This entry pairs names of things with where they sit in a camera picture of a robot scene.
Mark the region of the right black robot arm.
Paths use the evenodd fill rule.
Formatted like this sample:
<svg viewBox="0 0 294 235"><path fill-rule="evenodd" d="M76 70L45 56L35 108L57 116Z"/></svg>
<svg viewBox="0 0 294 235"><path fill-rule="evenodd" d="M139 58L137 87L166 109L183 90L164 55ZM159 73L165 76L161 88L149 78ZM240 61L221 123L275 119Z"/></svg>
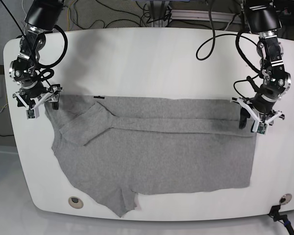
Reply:
<svg viewBox="0 0 294 235"><path fill-rule="evenodd" d="M218 130L243 132L251 121L232 98L239 64L234 52L214 51L205 61L195 58L190 40L174 39L174 45L140 45L137 55L126 51L113 56L114 43L100 50L103 37L87 33L76 42L67 62L68 37L61 55L48 65L40 64L39 51L46 44L45 31L32 26L20 39L20 52L11 63L11 77L20 85L14 94L27 119L39 117L44 106L54 115L91 114L86 120L107 124L109 119L126 126L191 127L208 123Z"/></svg>

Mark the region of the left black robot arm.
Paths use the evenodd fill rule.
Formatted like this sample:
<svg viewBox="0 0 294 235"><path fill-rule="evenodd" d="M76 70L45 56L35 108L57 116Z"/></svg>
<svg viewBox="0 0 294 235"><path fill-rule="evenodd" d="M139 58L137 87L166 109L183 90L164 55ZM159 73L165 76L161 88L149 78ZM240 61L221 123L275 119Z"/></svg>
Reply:
<svg viewBox="0 0 294 235"><path fill-rule="evenodd" d="M54 110L59 108L62 87L58 84L43 85L44 81L53 77L55 63L41 64L39 51L46 43L45 34L59 30L56 23L63 6L61 0L35 0L32 3L25 18L29 29L22 33L20 52L10 64L9 75L20 85L20 90L13 97L18 106L26 108L28 118L37 118L39 106L45 102L49 102ZM241 8L248 26L236 34L235 44L238 46L247 32L258 34L256 47L261 60L260 67L254 68L254 72L263 83L257 86L252 77L246 78L255 96L247 98L241 95L235 99L241 106L239 128L245 128L247 120L252 118L252 132L265 134L275 119L285 117L273 106L291 86L291 76L285 71L282 60L282 46L275 33L281 28L281 23L271 0L244 0Z"/></svg>

